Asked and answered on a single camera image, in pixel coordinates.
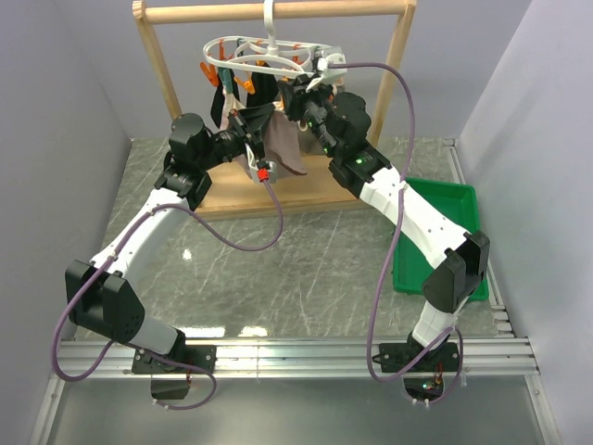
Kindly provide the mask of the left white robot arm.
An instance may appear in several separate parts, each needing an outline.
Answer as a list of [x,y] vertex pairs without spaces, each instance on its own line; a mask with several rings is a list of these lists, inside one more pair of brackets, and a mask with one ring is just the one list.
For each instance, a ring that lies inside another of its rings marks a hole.
[[187,360],[184,334],[145,312],[136,287],[146,265],[212,186],[209,170],[243,157],[267,182],[264,135],[274,106],[231,110],[227,128],[213,133],[195,113],[171,125],[163,170],[145,204],[123,231],[91,260],[74,261],[66,271],[69,320],[100,336],[154,352],[165,372],[181,370]]

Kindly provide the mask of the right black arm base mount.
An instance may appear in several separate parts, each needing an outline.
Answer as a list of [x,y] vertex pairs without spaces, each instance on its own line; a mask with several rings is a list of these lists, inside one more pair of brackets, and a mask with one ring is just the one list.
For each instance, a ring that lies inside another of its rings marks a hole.
[[[380,366],[382,373],[394,374],[409,364],[422,349],[404,343],[381,343],[379,352],[372,356],[372,362]],[[461,358],[458,345],[445,342],[435,350],[429,350],[410,370],[413,373],[455,372]]]

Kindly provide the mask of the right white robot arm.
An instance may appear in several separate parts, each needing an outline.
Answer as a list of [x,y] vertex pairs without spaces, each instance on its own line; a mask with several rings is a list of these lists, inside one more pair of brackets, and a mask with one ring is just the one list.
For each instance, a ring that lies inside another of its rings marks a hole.
[[358,95],[334,95],[330,86],[312,86],[305,76],[278,84],[290,121],[307,126],[330,158],[334,179],[354,197],[378,210],[407,237],[432,267],[423,282],[420,318],[409,336],[410,363],[431,369],[441,358],[445,331],[486,275],[489,238],[470,231],[416,192],[367,139],[371,118]]

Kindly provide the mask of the white plastic clip hanger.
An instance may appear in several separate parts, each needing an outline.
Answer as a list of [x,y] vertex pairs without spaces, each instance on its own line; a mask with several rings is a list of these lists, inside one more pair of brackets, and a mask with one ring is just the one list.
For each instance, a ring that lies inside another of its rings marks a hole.
[[278,79],[306,77],[307,90],[332,85],[328,45],[279,40],[274,25],[274,2],[263,2],[267,37],[223,36],[203,46],[205,61],[217,69],[269,74]]

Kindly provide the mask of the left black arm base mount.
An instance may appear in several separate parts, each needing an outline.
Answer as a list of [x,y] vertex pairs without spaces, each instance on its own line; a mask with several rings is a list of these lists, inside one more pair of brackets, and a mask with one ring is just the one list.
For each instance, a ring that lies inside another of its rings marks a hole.
[[165,375],[196,373],[200,368],[213,373],[217,358],[214,345],[182,346],[181,351],[170,354],[157,354],[150,350],[137,350],[132,361],[135,375]]

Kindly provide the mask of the pink beige underwear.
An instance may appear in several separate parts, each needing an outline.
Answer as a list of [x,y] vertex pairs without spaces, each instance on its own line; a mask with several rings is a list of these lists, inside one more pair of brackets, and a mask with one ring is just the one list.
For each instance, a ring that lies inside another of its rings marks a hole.
[[[297,124],[287,119],[284,103],[281,100],[271,102],[274,113],[264,137],[265,158],[277,164],[277,176],[283,179],[289,176],[305,176],[307,168],[301,159]],[[232,109],[246,108],[235,94],[228,93],[221,84],[215,93],[211,112],[212,120],[220,130],[229,127],[228,114]]]

